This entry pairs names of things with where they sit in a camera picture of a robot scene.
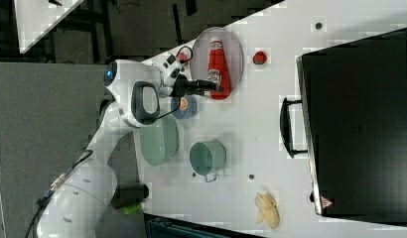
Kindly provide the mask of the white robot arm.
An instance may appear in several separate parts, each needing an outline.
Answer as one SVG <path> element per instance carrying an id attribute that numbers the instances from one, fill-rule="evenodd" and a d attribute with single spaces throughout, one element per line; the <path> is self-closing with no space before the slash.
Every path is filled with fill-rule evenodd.
<path id="1" fill-rule="evenodd" d="M 159 120 L 161 98 L 225 91 L 216 79 L 187 77 L 183 67 L 174 55 L 157 63 L 116 59 L 106 67 L 103 84 L 114 100 L 80 158 L 38 200 L 38 238 L 96 238 L 96 226 L 117 188 L 108 160 L 118 141 Z"/>

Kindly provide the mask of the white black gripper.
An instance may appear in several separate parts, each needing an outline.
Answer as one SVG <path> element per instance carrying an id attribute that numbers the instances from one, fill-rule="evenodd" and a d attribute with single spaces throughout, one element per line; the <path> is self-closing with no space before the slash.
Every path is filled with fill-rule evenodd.
<path id="1" fill-rule="evenodd" d="M 158 65 L 160 70 L 160 86 L 158 93 L 162 97 L 182 97 L 187 94 L 204 95 L 206 92 L 223 92 L 223 88 L 215 82 L 208 80 L 190 81 L 182 73 L 182 64 L 173 55 L 164 57 Z"/>

